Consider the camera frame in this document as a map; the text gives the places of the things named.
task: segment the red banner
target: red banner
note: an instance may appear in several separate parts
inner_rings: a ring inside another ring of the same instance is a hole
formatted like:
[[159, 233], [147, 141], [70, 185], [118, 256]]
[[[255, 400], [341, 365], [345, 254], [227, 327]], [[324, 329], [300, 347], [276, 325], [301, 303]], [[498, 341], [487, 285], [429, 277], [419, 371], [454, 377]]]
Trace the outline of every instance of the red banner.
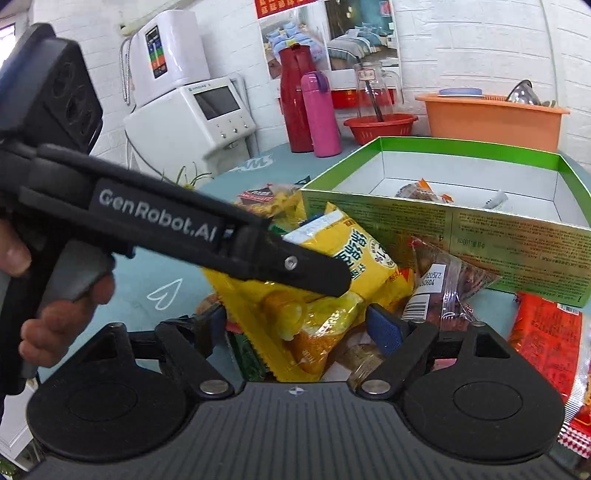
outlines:
[[316, 0], [255, 0], [258, 18], [283, 12], [300, 5], [311, 4]]

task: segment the screw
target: screw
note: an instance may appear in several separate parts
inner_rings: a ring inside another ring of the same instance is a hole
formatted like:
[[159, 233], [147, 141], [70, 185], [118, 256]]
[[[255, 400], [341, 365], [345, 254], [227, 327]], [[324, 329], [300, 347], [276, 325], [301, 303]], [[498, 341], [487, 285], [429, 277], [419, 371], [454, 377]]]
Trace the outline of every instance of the screw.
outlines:
[[199, 388], [207, 395], [219, 395], [227, 392], [230, 386], [225, 380], [206, 380], [199, 385]]
[[294, 257], [293, 255], [291, 257], [287, 257], [285, 259], [285, 269], [292, 271], [295, 270], [297, 267], [297, 257]]
[[370, 395], [381, 395], [390, 391], [390, 384], [384, 380], [367, 380], [361, 385], [361, 390]]

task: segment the open box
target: open box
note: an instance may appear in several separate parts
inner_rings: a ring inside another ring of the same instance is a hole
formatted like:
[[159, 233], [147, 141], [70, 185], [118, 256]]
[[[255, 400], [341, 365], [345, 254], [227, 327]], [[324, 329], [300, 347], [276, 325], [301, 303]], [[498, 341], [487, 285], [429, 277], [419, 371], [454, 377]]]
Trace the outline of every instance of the open box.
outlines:
[[[394, 198], [424, 178], [454, 204]], [[498, 190], [506, 209], [482, 208]], [[591, 295], [591, 194], [559, 154], [483, 142], [388, 137], [302, 189], [308, 216], [343, 209], [402, 267], [418, 236], [502, 276], [493, 288], [584, 306]]]

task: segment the red bottle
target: red bottle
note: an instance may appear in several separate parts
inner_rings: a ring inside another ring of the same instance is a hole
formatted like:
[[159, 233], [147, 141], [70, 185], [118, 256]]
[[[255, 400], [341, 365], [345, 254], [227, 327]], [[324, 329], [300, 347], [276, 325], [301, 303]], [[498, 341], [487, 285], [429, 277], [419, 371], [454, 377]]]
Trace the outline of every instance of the red bottle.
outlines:
[[281, 109], [293, 153], [314, 151], [306, 105], [301, 91], [301, 78], [316, 70], [310, 47], [293, 45], [279, 52], [281, 57]]

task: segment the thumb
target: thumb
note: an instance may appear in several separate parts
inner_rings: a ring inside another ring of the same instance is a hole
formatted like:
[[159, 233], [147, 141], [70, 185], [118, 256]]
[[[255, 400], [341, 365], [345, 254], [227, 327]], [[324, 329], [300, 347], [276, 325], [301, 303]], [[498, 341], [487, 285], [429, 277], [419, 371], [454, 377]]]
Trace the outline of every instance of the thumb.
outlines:
[[0, 270], [12, 277], [25, 273], [31, 265], [31, 254], [10, 223], [0, 220]]

